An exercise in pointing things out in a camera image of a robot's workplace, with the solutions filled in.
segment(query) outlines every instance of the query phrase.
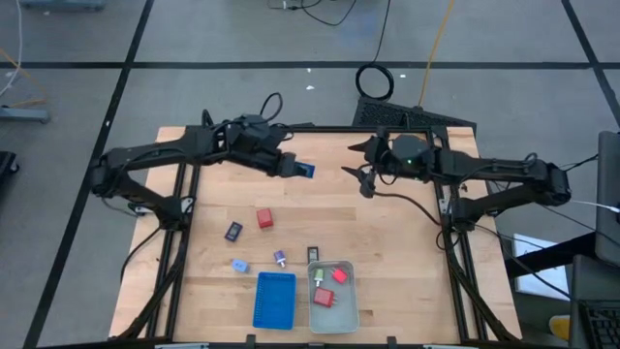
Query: wooden table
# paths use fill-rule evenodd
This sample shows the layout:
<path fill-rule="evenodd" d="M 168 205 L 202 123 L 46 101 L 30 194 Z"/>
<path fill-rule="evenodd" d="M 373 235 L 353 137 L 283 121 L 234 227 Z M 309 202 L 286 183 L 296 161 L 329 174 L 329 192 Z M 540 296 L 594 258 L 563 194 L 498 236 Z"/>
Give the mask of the wooden table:
<path fill-rule="evenodd" d="M 158 142 L 179 138 L 183 128 L 160 129 Z M 341 166 L 357 167 L 363 154 L 348 145 L 369 134 L 298 133 L 284 150 L 316 165 L 313 179 L 271 178 L 235 164 L 201 170 L 201 181 L 174 340 L 243 342 L 254 333 L 258 342 L 457 343 L 445 253 L 435 245 L 439 228 L 412 204 L 394 198 L 364 199 L 359 184 Z M 449 128 L 450 147 L 478 156 L 472 130 Z M 176 166 L 149 171 L 146 185 L 171 195 Z M 414 198 L 439 215 L 432 183 L 400 179 L 378 191 Z M 482 181 L 467 182 L 464 197 L 486 195 Z M 260 230 L 256 210 L 271 208 L 275 225 Z M 244 228 L 237 242 L 224 239 L 232 221 Z M 491 218 L 480 224 L 495 229 Z M 132 248 L 157 226 L 154 216 L 139 219 Z M 127 267 L 110 334 L 119 334 L 140 312 L 153 292 L 163 235 L 147 245 Z M 511 289 L 498 239 L 484 230 L 469 235 L 480 294 L 513 334 L 520 336 Z M 357 332 L 313 334 L 308 328 L 306 249 L 317 245 L 321 260 L 346 260 L 356 269 L 360 326 Z M 273 261 L 282 249 L 287 266 Z M 250 263 L 249 274 L 231 267 L 233 258 Z M 260 271 L 294 272 L 296 311 L 292 331 L 252 327 L 257 275 Z M 464 295 L 470 337 L 475 337 L 471 304 Z M 162 304 L 158 333 L 163 333 L 168 300 Z"/>

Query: yellow object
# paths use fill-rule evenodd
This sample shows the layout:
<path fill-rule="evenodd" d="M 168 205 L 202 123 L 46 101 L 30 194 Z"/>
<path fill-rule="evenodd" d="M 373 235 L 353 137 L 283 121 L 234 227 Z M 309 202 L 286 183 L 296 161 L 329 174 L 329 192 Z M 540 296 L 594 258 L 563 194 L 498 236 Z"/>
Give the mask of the yellow object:
<path fill-rule="evenodd" d="M 25 107 L 25 106 L 33 106 L 33 105 L 39 105 L 39 104 L 46 103 L 47 102 L 47 92 L 41 86 L 41 84 L 36 79 L 34 79 L 28 72 L 26 72 L 23 68 L 17 66 L 17 63 L 11 58 L 11 56 L 7 52 L 5 52 L 3 49 L 1 49 L 1 48 L 0 48 L 0 54 L 2 54 L 5 58 L 7 58 L 7 60 L 9 62 L 11 62 L 11 64 L 13 64 L 14 67 L 16 67 L 19 72 L 24 74 L 25 77 L 27 77 L 30 81 L 32 81 L 32 83 L 34 83 L 35 86 L 37 86 L 39 88 L 39 90 L 41 91 L 41 93 L 43 93 L 43 95 L 44 95 L 44 98 L 42 98 L 42 99 L 34 99 L 34 100 L 18 102 L 18 103 L 15 103 L 13 105 L 10 105 L 9 107 L 11 107 L 11 108 Z"/>
<path fill-rule="evenodd" d="M 551 333 L 558 338 L 569 340 L 571 335 L 571 315 L 557 315 L 549 320 Z"/>
<path fill-rule="evenodd" d="M 426 83 L 428 82 L 428 71 L 430 71 L 430 64 L 433 62 L 433 58 L 435 57 L 435 51 L 437 50 L 439 41 L 441 40 L 442 34 L 444 33 L 444 28 L 446 27 L 446 22 L 448 22 L 448 17 L 450 17 L 452 7 L 454 7 L 454 0 L 449 1 L 448 9 L 446 10 L 446 14 L 444 15 L 444 20 L 442 21 L 442 25 L 439 26 L 437 36 L 435 37 L 435 44 L 433 44 L 433 49 L 431 49 L 430 55 L 428 56 L 426 71 L 424 72 L 424 82 L 422 83 L 422 91 L 419 94 L 418 107 L 421 107 L 422 101 L 424 101 L 424 93 L 426 91 Z"/>

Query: red block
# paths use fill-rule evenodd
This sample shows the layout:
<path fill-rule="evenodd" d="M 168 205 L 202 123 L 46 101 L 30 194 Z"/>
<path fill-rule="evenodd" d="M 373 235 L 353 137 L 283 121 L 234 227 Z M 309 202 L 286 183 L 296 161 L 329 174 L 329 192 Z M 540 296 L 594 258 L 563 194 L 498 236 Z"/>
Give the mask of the red block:
<path fill-rule="evenodd" d="M 333 304 L 333 291 L 317 287 L 317 291 L 314 293 L 314 303 L 326 307 L 331 307 L 331 305 Z"/>
<path fill-rule="evenodd" d="M 266 228 L 273 225 L 273 218 L 271 218 L 271 211 L 269 208 L 263 208 L 256 211 L 256 217 L 259 220 L 259 227 Z"/>
<path fill-rule="evenodd" d="M 341 284 L 347 281 L 347 273 L 340 269 L 337 269 L 331 276 L 334 280 L 338 281 Z"/>

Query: blue tray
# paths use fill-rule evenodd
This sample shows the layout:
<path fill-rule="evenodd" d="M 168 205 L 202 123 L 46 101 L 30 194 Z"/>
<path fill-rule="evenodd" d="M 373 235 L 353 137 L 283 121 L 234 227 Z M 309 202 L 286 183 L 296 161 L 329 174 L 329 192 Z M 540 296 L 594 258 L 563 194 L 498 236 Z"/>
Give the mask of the blue tray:
<path fill-rule="evenodd" d="M 294 274 L 259 272 L 252 326 L 292 330 L 295 322 L 295 288 Z"/>

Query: black floor stripe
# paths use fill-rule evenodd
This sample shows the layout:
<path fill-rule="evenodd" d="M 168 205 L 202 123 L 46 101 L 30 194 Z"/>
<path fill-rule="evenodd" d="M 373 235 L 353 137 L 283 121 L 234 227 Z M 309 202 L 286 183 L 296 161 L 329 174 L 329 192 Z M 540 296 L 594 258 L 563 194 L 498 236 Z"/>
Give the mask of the black floor stripe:
<path fill-rule="evenodd" d="M 276 62 L 134 62 L 132 69 L 357 69 L 365 61 L 276 61 Z M 426 62 L 379 62 L 391 69 L 424 69 Z M 122 62 L 23 62 L 24 69 L 122 69 Z M 620 69 L 620 62 L 605 63 L 606 69 Z M 493 69 L 493 70 L 582 70 L 592 68 L 589 62 L 434 62 L 433 69 Z M 0 69 L 12 69 L 0 62 Z"/>
<path fill-rule="evenodd" d="M 573 26 L 574 33 L 576 34 L 579 42 L 581 43 L 581 47 L 585 52 L 586 57 L 588 57 L 588 61 L 592 64 L 592 69 L 594 71 L 594 75 L 597 77 L 597 81 L 599 82 L 599 86 L 601 87 L 601 91 L 604 94 L 604 98 L 607 100 L 609 104 L 609 108 L 611 109 L 611 113 L 613 113 L 613 117 L 615 117 L 616 122 L 620 125 L 620 105 L 618 104 L 618 100 L 616 99 L 616 94 L 613 91 L 613 88 L 609 85 L 609 81 L 605 76 L 605 72 L 603 71 L 604 66 L 613 67 L 618 66 L 617 63 L 599 63 L 599 59 L 597 59 L 597 55 L 592 49 L 590 45 L 590 41 L 588 37 L 585 35 L 585 31 L 579 22 L 579 18 L 577 18 L 577 14 L 574 11 L 573 5 L 570 0 L 562 0 L 562 5 L 564 6 L 564 10 L 571 21 L 571 25 Z"/>
<path fill-rule="evenodd" d="M 108 139 L 109 129 L 114 121 L 116 111 L 118 110 L 118 104 L 123 95 L 123 91 L 125 90 L 125 84 L 127 83 L 127 78 L 131 71 L 131 63 L 134 62 L 134 59 L 136 58 L 136 53 L 138 52 L 138 47 L 140 46 L 140 40 L 142 38 L 142 34 L 144 33 L 146 22 L 148 21 L 151 9 L 153 8 L 153 1 L 154 0 L 146 0 L 144 8 L 142 9 L 142 14 L 139 18 L 138 26 L 136 28 L 136 32 L 134 33 L 134 38 L 129 46 L 129 51 L 127 52 L 123 69 L 109 102 L 106 117 L 102 123 L 101 131 L 99 132 L 99 136 L 95 142 L 93 152 L 90 155 L 91 159 L 98 159 L 104 152 L 104 146 L 106 145 L 106 140 Z M 63 269 L 65 268 L 67 258 L 69 257 L 71 246 L 73 245 L 76 232 L 78 231 L 79 220 L 81 219 L 84 212 L 84 207 L 86 206 L 86 200 L 88 199 L 89 194 L 88 175 L 89 171 L 86 170 L 81 186 L 79 187 L 79 192 L 77 193 L 76 202 L 74 203 L 74 207 L 71 211 L 71 216 L 69 217 L 69 222 L 67 223 L 67 228 L 65 229 L 65 233 L 60 241 L 58 252 L 56 253 L 54 263 L 51 267 L 51 271 L 49 272 L 46 286 L 41 294 L 39 305 L 37 306 L 34 318 L 30 324 L 30 329 L 28 330 L 28 334 L 24 340 L 24 348 L 35 348 L 39 343 L 39 338 L 41 337 L 41 332 L 43 331 L 47 315 L 49 314 L 49 309 L 51 308 L 54 295 L 56 294 L 58 284 L 60 283 Z"/>

